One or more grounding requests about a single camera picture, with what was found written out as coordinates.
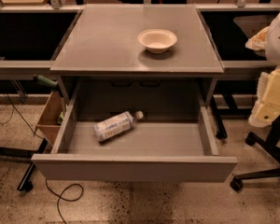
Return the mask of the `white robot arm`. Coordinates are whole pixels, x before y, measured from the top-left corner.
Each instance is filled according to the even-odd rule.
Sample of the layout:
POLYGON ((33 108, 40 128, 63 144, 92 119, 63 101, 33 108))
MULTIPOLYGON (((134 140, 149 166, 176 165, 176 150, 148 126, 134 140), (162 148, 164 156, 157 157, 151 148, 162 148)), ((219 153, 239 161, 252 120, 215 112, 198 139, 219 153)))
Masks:
POLYGON ((280 13, 269 26, 249 38, 245 46, 254 51, 264 50, 266 59, 276 65, 271 73, 260 74, 257 101, 248 119, 250 125, 263 128, 280 115, 280 13))

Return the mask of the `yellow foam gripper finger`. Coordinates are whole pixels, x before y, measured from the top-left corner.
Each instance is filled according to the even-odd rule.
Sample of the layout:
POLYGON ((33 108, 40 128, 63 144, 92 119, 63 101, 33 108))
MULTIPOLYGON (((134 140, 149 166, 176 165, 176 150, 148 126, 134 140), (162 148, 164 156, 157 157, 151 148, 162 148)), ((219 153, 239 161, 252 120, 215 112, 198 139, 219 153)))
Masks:
POLYGON ((271 73, 262 72, 257 87, 257 101, 248 119, 250 125, 264 128, 280 116, 280 66, 271 73))

